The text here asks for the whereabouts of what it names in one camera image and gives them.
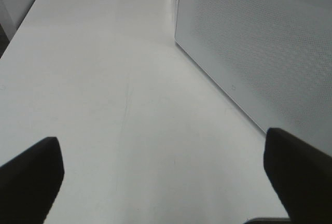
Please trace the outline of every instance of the gray floor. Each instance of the gray floor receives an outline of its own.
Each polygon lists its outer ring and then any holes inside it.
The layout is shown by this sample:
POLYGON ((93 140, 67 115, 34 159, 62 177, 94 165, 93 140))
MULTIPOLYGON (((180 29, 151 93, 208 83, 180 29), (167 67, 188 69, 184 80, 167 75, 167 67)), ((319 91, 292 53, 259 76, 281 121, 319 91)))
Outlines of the gray floor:
POLYGON ((5 52, 8 44, 9 44, 9 40, 0 25, 0 58, 3 55, 3 53, 5 52))

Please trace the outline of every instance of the partition screen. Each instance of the partition screen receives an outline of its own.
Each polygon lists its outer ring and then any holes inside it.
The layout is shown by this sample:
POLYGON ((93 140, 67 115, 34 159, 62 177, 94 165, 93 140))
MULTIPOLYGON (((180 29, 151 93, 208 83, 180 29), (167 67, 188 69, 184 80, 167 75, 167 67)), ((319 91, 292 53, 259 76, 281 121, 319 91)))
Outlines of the partition screen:
POLYGON ((332 155, 332 0, 179 0, 175 39, 264 131, 332 155))

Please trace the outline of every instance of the table surface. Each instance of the table surface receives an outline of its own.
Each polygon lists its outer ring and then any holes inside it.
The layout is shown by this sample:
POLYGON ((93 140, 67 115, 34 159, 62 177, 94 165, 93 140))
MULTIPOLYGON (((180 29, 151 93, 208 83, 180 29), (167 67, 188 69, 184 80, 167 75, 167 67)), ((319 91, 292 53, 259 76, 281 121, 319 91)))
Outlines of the table surface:
POLYGON ((46 223, 286 216, 264 135, 174 42, 172 0, 36 0, 0 59, 0 164, 57 136, 46 223))

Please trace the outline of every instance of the white desk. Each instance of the white desk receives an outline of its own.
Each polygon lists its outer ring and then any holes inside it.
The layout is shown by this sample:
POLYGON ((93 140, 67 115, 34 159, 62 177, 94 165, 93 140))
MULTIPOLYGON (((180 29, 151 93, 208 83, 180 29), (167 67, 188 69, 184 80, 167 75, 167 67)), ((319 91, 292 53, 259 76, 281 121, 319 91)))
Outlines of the white desk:
POLYGON ((36 0, 0 59, 0 163, 46 136, 46 223, 286 216, 264 136, 175 45, 172 0, 36 0))

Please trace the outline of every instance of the white table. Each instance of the white table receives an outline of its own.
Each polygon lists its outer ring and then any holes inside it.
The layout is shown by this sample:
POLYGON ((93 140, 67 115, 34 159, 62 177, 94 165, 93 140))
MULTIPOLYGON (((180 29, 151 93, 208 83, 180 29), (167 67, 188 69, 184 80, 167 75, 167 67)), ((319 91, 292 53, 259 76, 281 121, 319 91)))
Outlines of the white table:
POLYGON ((36 0, 0 59, 0 163, 46 136, 46 223, 286 216, 264 135, 174 43, 172 0, 36 0))

